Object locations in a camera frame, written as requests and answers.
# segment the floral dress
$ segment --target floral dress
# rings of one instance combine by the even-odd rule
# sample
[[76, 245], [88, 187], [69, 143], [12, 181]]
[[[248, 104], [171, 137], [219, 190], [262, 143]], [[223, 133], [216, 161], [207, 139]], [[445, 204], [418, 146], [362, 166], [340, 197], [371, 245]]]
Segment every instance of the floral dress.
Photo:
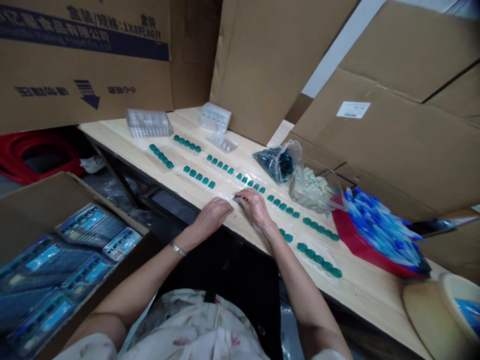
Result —
[[[121, 360], [269, 359], [238, 307], [218, 295], [215, 303], [204, 302], [204, 297], [205, 291], [191, 289], [164, 294], [138, 326]], [[113, 342], [102, 333], [81, 339], [54, 360], [67, 359], [120, 360]]]

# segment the wooden table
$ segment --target wooden table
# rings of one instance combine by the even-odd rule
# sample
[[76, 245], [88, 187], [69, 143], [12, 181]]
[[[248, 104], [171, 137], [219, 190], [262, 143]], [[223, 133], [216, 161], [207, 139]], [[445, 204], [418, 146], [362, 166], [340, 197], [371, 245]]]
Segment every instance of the wooden table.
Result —
[[[249, 179], [253, 178], [260, 186], [264, 185], [265, 198], [273, 194], [275, 198], [280, 198], [289, 207], [300, 212], [300, 219], [295, 219], [267, 201], [273, 220], [280, 228], [293, 235], [291, 248], [316, 286], [424, 359], [432, 359], [407, 317], [402, 302], [404, 287], [402, 280], [354, 256], [342, 241], [332, 241], [303, 224], [302, 218], [309, 217], [336, 233], [331, 217], [326, 218], [325, 215], [318, 215], [296, 204], [288, 195], [288, 185], [276, 184], [261, 169], [252, 158], [252, 154], [264, 149], [263, 146], [228, 131], [227, 137], [238, 143], [238, 148], [230, 154], [224, 154], [206, 140], [209, 132], [199, 127], [199, 116], [199, 108], [176, 110], [168, 114], [173, 133], [200, 145], [202, 149], [200, 154], [175, 142], [173, 136], [133, 138], [125, 119], [85, 123], [80, 125], [80, 129], [97, 143], [118, 154], [199, 209], [215, 196], [229, 200], [235, 210], [227, 217], [224, 225], [269, 254], [270, 250], [261, 233], [252, 227], [242, 209], [232, 200], [234, 192], [246, 187], [246, 184], [236, 180], [239, 171]], [[159, 161], [149, 149], [150, 144], [155, 144], [175, 167], [168, 169]], [[207, 161], [209, 154], [234, 167], [234, 175], [229, 175], [227, 171]], [[214, 190], [186, 174], [183, 171], [186, 165], [215, 181]], [[300, 253], [296, 248], [298, 242], [307, 244], [317, 254], [330, 260], [342, 271], [343, 277], [334, 278]]]

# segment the printed arrow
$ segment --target printed arrow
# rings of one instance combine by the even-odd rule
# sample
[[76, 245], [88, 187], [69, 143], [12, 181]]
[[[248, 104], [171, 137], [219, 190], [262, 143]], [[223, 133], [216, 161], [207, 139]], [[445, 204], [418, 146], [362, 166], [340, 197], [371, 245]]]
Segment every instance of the printed arrow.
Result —
[[99, 103], [100, 103], [100, 96], [95, 96], [95, 95], [84, 95], [80, 99], [82, 99], [84, 102], [86, 102], [88, 105], [90, 105], [92, 108], [98, 110], [99, 109]]
[[83, 96], [80, 98], [95, 110], [99, 109], [100, 97], [95, 95], [94, 89], [88, 80], [73, 80]]

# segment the red plastic basket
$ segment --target red plastic basket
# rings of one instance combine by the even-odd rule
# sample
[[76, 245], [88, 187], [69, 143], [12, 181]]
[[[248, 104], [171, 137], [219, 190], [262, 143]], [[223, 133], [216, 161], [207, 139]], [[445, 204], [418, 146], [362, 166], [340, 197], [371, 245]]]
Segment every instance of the red plastic basket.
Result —
[[350, 249], [352, 254], [401, 279], [428, 279], [428, 277], [407, 269], [377, 252], [369, 242], [358, 233], [348, 212], [334, 210], [331, 214], [335, 221], [338, 236]]

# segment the barcode label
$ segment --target barcode label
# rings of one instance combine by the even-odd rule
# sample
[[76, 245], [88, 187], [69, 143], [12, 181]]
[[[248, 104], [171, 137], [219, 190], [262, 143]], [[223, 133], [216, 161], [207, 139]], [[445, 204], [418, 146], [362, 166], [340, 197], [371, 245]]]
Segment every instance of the barcode label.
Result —
[[364, 117], [370, 104], [370, 102], [344, 101], [336, 115], [340, 118], [361, 119]]

